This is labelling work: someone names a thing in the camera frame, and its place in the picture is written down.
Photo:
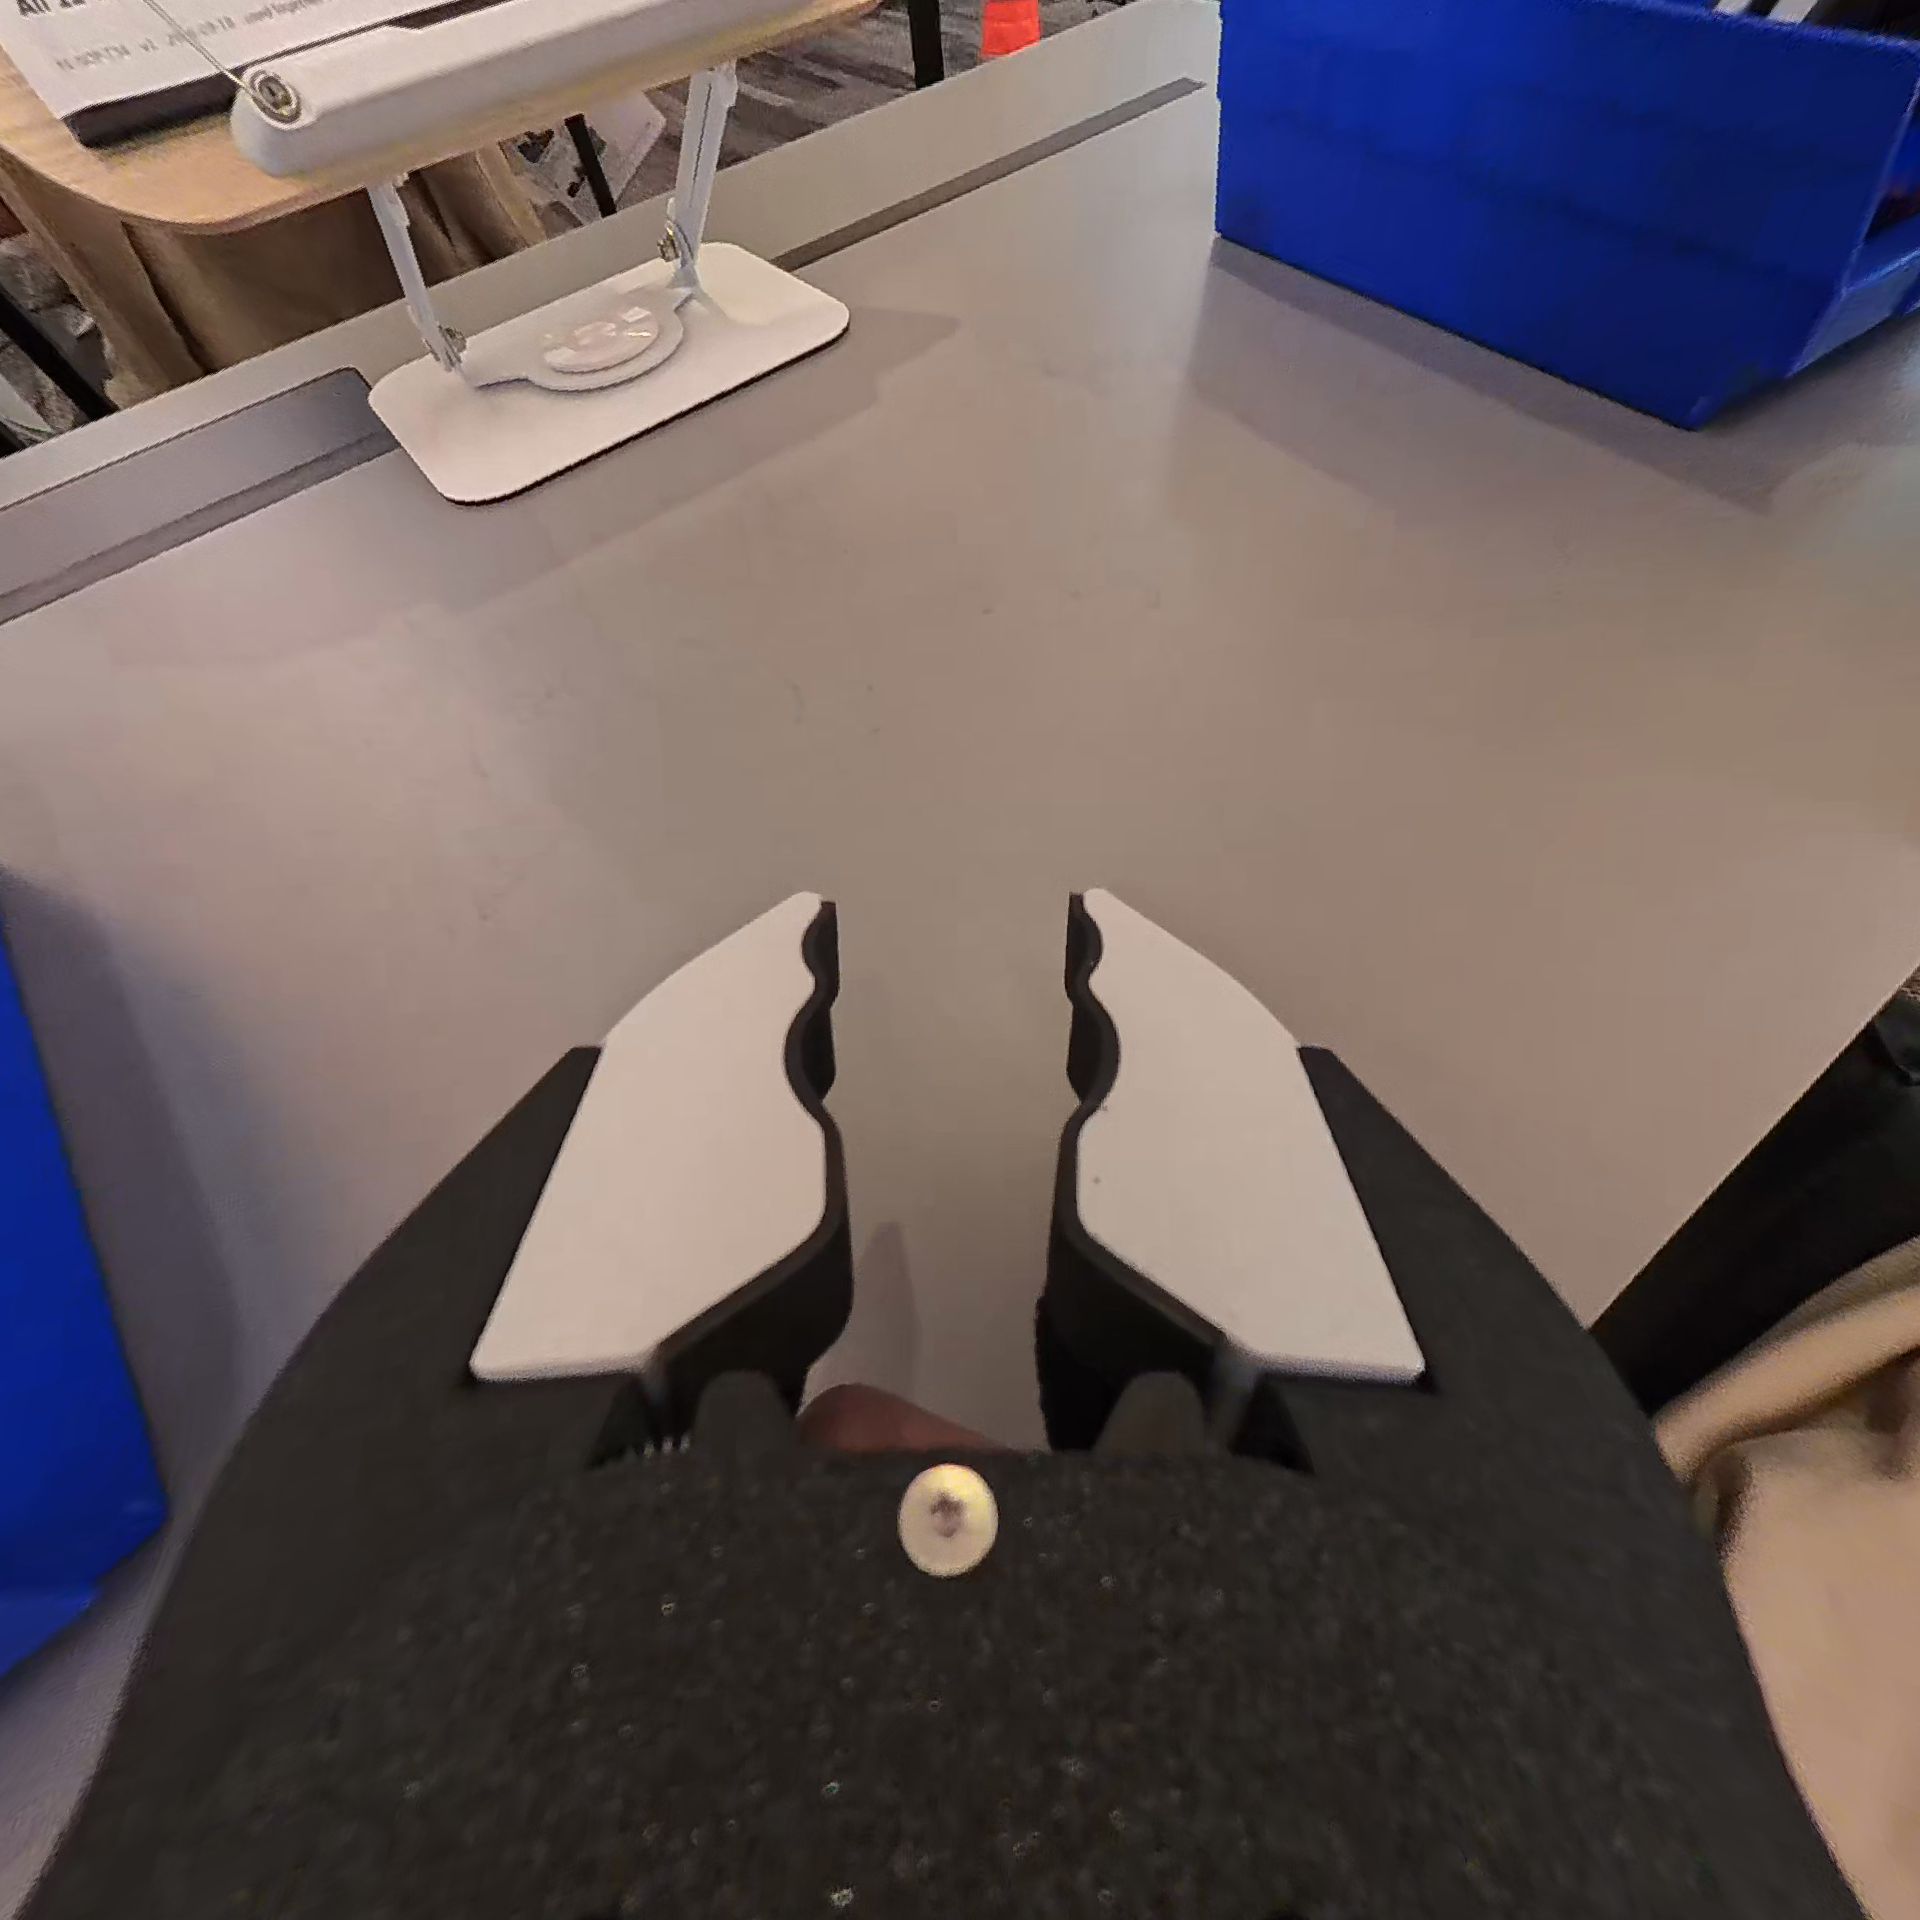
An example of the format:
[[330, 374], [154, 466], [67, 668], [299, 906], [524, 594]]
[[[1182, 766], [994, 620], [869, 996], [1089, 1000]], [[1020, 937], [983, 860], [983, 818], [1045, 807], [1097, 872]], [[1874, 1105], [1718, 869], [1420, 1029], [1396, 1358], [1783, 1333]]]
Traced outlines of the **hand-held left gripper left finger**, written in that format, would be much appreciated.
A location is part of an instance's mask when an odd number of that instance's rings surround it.
[[836, 992], [836, 906], [795, 891], [609, 1024], [470, 1352], [476, 1380], [807, 1385], [851, 1319]]

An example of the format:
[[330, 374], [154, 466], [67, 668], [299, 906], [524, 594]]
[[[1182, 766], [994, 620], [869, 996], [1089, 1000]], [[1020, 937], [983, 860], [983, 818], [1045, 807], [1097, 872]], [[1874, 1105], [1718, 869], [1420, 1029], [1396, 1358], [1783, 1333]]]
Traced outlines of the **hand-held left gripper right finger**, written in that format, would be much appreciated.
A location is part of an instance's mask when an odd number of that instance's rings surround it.
[[1067, 897], [1067, 1112], [1040, 1330], [1104, 1404], [1271, 1376], [1413, 1388], [1426, 1355], [1302, 1042], [1110, 889]]

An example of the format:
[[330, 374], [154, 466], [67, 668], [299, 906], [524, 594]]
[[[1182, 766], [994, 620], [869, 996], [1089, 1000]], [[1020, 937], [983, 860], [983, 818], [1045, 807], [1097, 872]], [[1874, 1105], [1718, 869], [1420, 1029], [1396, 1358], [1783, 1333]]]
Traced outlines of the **white and wooden book stand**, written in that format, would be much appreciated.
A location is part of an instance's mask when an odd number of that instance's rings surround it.
[[[128, 223], [237, 232], [365, 195], [420, 359], [373, 414], [456, 506], [487, 506], [832, 346], [843, 300], [706, 242], [736, 60], [872, 3], [436, 3], [213, 80], [55, 117], [2, 54], [2, 159]], [[400, 179], [686, 80], [653, 259], [461, 328], [426, 282]]]

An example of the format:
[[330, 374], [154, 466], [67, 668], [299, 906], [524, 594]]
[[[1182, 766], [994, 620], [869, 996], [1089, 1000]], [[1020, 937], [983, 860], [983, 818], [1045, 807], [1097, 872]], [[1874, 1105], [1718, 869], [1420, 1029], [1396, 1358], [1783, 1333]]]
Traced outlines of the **blue plastic bin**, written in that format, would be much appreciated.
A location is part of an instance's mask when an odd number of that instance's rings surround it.
[[1707, 3], [1225, 3], [1225, 242], [1678, 428], [1915, 313], [1915, 39]]
[[2, 1673], [170, 1518], [2, 904]]

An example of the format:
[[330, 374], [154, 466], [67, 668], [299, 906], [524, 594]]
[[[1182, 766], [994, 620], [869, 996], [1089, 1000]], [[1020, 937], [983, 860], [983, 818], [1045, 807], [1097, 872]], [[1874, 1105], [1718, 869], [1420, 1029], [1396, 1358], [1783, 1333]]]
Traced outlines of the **printed instruction sheet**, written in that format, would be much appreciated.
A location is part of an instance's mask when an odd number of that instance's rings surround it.
[[213, 80], [434, 3], [2, 3], [2, 51], [55, 117]]

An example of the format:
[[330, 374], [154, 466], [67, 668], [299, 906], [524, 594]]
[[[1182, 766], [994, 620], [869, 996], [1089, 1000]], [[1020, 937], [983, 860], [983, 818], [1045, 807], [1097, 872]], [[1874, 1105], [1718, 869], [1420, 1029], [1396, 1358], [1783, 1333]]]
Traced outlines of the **newspaper sheet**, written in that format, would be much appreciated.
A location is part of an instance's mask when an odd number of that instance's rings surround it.
[[[667, 113], [647, 90], [621, 95], [585, 113], [585, 132], [607, 193], [621, 202], [667, 132]], [[565, 128], [521, 129], [506, 144], [506, 159], [538, 202], [561, 204], [581, 218], [598, 207], [577, 144]]]

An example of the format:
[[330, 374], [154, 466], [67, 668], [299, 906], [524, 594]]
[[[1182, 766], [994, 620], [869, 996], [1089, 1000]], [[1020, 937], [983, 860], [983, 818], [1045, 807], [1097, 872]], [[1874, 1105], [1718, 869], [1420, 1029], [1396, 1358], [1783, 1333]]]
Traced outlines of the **person's black pants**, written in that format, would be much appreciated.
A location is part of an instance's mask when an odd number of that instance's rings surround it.
[[1595, 1314], [1653, 1416], [1915, 1235], [1915, 981], [1841, 1047]]

